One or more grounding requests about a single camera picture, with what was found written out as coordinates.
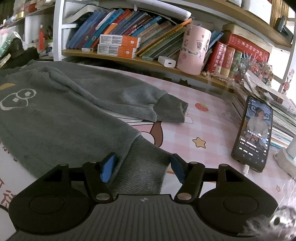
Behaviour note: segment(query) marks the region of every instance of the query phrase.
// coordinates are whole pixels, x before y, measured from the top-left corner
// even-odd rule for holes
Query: ribbed gray panel
[[[98,204],[87,220],[61,234],[17,232],[9,241],[259,241],[230,237],[205,225],[189,205],[169,195],[125,196]]]

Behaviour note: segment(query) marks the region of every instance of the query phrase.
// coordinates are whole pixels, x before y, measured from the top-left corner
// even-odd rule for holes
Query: pink checkered tablecloth
[[[236,115],[232,114],[229,103],[209,94],[157,78],[121,70],[107,70],[141,79],[159,89],[166,90],[189,104],[185,123],[179,124],[142,122],[143,120],[138,118],[114,112],[109,112],[110,114],[128,122],[140,130],[147,140],[168,152],[177,153],[186,162],[198,161],[208,168],[217,168],[219,164],[226,163],[236,170],[242,171],[243,165],[234,161],[230,156],[238,132],[239,121]],[[282,188],[290,180],[290,177],[279,168],[273,159],[274,152],[275,150],[272,149],[269,151],[263,173],[250,170],[247,177],[271,194],[279,203],[283,198]],[[35,178],[0,143],[0,204],[8,207],[13,195],[19,193],[34,180]],[[168,168],[161,193],[170,193],[174,197],[180,186],[176,176]],[[206,189],[215,187],[212,183],[204,186]],[[3,214],[0,209],[0,241],[6,240],[13,232],[14,229],[8,215]]]

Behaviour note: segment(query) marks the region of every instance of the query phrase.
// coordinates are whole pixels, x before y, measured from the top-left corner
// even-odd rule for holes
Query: orange and white box
[[[140,42],[141,38],[125,35],[101,34],[99,44],[138,48]]]
[[[136,57],[136,51],[136,48],[98,44],[98,53],[100,54],[108,54],[124,58],[134,58]]]

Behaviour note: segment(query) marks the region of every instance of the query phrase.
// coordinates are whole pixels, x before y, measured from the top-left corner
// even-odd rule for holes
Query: yellow patch on sweatshirt
[[[15,84],[12,84],[12,83],[2,84],[2,85],[0,85],[0,90],[4,90],[4,89],[7,89],[12,86],[15,86]]]

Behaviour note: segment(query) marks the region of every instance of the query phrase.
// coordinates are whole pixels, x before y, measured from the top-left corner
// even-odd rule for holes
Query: person on phone screen
[[[259,144],[261,146],[265,145],[268,132],[268,124],[263,120],[264,116],[264,111],[258,107],[256,109],[255,115],[251,116],[247,124],[248,130],[259,136],[257,139],[259,139]]]

